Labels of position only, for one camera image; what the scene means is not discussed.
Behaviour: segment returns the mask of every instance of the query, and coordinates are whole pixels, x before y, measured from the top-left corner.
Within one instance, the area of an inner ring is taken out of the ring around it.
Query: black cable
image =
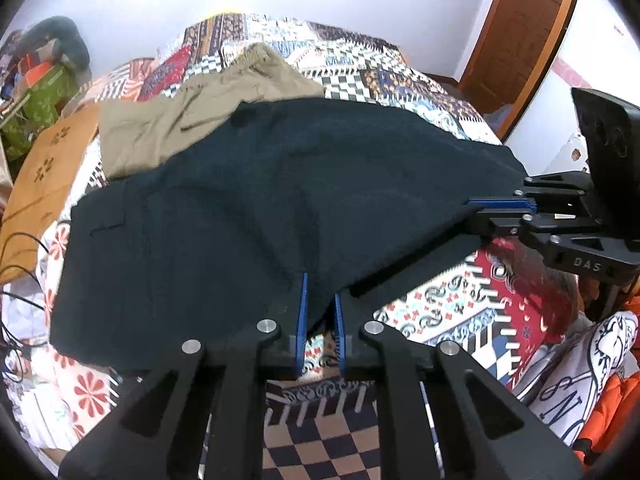
[[[26,236],[27,238],[31,238],[32,240],[37,242],[38,245],[40,247],[42,247],[47,254],[49,254],[49,249],[47,249],[47,246],[45,244],[43,244],[42,241],[40,241],[40,239],[37,236],[32,235],[31,233],[26,233],[24,231],[14,231],[10,235],[8,235],[8,237],[4,241],[4,247],[2,247],[2,252],[0,253],[0,263],[4,259],[4,251],[6,250],[6,247],[7,247],[8,243],[9,243],[9,240],[11,240],[11,238],[14,238],[16,236]]]
[[[14,294],[12,292],[7,292],[5,290],[0,290],[0,294],[2,296],[8,296],[9,298],[14,298],[14,300],[22,300],[25,303],[29,303],[31,306],[34,306],[35,308],[39,308],[40,310],[44,310],[44,307],[42,305],[39,305],[39,304],[35,303],[34,301],[27,300],[26,298],[23,298],[22,296],[19,296],[18,294]]]
[[[2,274],[4,274],[4,272],[7,269],[20,269],[22,272],[27,273],[28,275],[31,276],[31,279],[34,280],[38,286],[40,286],[40,280],[37,278],[37,276],[31,272],[30,270],[25,269],[23,266],[18,265],[18,264],[9,264],[7,266],[4,266],[2,269],[0,269],[0,276],[2,276]]]
[[[11,350],[13,350],[15,352],[15,359],[18,362],[18,366],[20,368],[20,376],[19,376],[20,378],[16,381],[15,379],[13,379],[11,377],[11,375],[15,375],[15,374],[11,373],[11,375],[9,375],[7,372],[4,374],[4,377],[6,379],[9,379],[12,383],[20,384],[21,382],[24,381],[24,367],[22,366],[22,360],[20,359],[20,354],[18,354],[17,349],[15,349],[13,347],[9,348],[9,351],[7,352],[7,355],[9,355],[11,353]]]
[[[27,233],[24,231],[16,231],[11,233],[7,239],[4,242],[4,247],[2,247],[2,251],[0,253],[0,262],[2,262],[2,260],[4,259],[4,252],[6,251],[6,247],[7,244],[9,243],[9,240],[13,237],[16,236],[26,236],[27,238],[31,238],[32,240],[34,240],[40,247],[42,247],[45,252],[47,254],[49,254],[49,249],[47,249],[46,245],[44,243],[42,243],[42,241],[40,241],[40,239],[34,235],[32,235],[31,233]],[[0,276],[8,269],[20,269],[22,272],[26,273],[28,276],[31,277],[31,279],[36,282],[38,284],[38,286],[40,287],[41,292],[44,292],[42,290],[42,286],[40,285],[40,280],[37,278],[37,276],[35,275],[34,272],[26,269],[25,267],[23,267],[22,265],[18,265],[18,264],[9,264],[7,266],[4,266],[2,269],[0,269]],[[31,300],[27,300],[26,298],[19,296],[18,294],[14,294],[12,292],[7,292],[5,290],[0,290],[0,296],[8,296],[9,298],[14,298],[16,300],[22,300],[25,303],[30,304],[31,306],[34,306],[35,308],[38,308],[40,310],[44,310],[44,307],[31,301]],[[15,353],[17,362],[18,362],[18,368],[20,370],[20,378],[18,380],[15,380],[14,378],[12,378],[10,375],[8,375],[7,373],[4,374],[5,378],[7,378],[8,380],[10,380],[13,383],[21,383],[24,380],[24,367],[22,366],[22,361],[21,361],[21,357],[20,357],[20,353],[18,351],[22,351],[22,349],[26,349],[26,348],[38,348],[41,346],[44,346],[47,344],[47,341],[43,341],[42,343],[38,343],[38,344],[28,344],[28,343],[23,343],[22,341],[20,341],[4,324],[4,322],[2,322],[2,320],[0,319],[0,328],[2,329],[2,338],[4,339],[4,344],[6,346],[6,352],[4,352],[2,354],[2,362],[4,363],[5,359],[7,358],[7,356],[13,351]]]

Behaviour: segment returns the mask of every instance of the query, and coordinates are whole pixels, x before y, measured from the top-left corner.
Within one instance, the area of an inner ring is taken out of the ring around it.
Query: bed
[[[433,79],[409,67],[396,46],[338,27],[263,14],[217,14],[188,27],[159,48],[156,58],[133,59],[82,86],[62,110],[62,117],[90,102],[135,101],[158,93],[173,96],[183,81],[194,74],[224,70],[248,44],[257,41],[322,84],[326,98],[404,108],[439,126],[443,134],[500,144],[469,103],[448,95]],[[84,154],[58,221],[43,236],[49,248],[49,254],[40,253],[39,264],[47,329],[73,228],[70,209],[83,195],[107,184],[98,136]],[[436,278],[427,278],[402,298],[381,305],[375,318],[424,344],[455,340],[511,390],[536,349],[553,332],[535,298],[524,292],[524,280],[484,250],[470,254]],[[51,446],[42,444],[53,442],[56,448],[69,450],[143,380],[112,368],[80,364],[48,344],[36,349],[31,362],[23,360],[22,364],[30,380],[7,382],[8,394],[23,436],[36,444],[34,451],[52,471],[63,452],[43,452],[39,448]],[[39,396],[30,394],[30,387],[41,384],[53,388],[41,388]],[[37,437],[26,431],[24,399],[31,397],[53,405],[49,412],[56,414],[56,420],[43,416],[49,435]],[[328,448],[329,440],[334,445],[341,442],[343,451],[328,456],[322,449]],[[291,448],[303,444],[310,455],[303,457],[298,452],[296,459]],[[374,385],[338,377],[331,333],[308,341],[304,373],[298,381],[268,384],[264,449],[265,478],[288,478],[293,472],[300,478],[344,477],[365,471],[370,478],[379,474]]]

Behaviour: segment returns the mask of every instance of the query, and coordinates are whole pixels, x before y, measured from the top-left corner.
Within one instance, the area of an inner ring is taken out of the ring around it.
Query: white printed fabric
[[[637,333],[636,315],[617,312],[573,334],[532,365],[518,386],[517,397],[530,398],[533,392],[529,409],[571,446]]]

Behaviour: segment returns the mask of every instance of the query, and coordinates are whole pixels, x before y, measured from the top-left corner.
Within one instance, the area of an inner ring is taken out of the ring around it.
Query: orange jacket
[[[580,431],[573,449],[586,467],[609,447],[620,433],[634,404],[640,399],[640,372],[620,380],[613,374],[600,400]]]

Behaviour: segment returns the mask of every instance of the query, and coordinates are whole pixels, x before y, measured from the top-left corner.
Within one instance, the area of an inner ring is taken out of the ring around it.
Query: metal screw
[[[182,343],[182,351],[185,354],[195,354],[200,348],[202,348],[202,345],[197,339],[187,339]]]
[[[455,355],[460,352],[460,345],[454,341],[440,343],[440,351],[445,355]]]
[[[261,319],[256,325],[257,329],[265,334],[273,332],[277,326],[278,324],[273,319]]]
[[[385,326],[379,321],[367,321],[364,324],[364,331],[368,334],[379,334],[385,329]]]

